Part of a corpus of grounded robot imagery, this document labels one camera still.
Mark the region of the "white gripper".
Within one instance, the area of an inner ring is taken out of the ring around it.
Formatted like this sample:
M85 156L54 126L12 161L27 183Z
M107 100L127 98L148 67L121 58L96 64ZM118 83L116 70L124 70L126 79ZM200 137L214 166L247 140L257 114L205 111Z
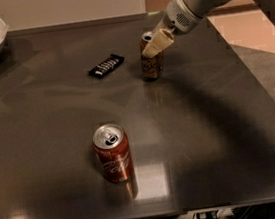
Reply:
M142 51L146 58L154 58L174 42L174 34L191 32L201 22L201 17L187 7L184 0L171 0L166 6L164 17L153 29L154 35Z

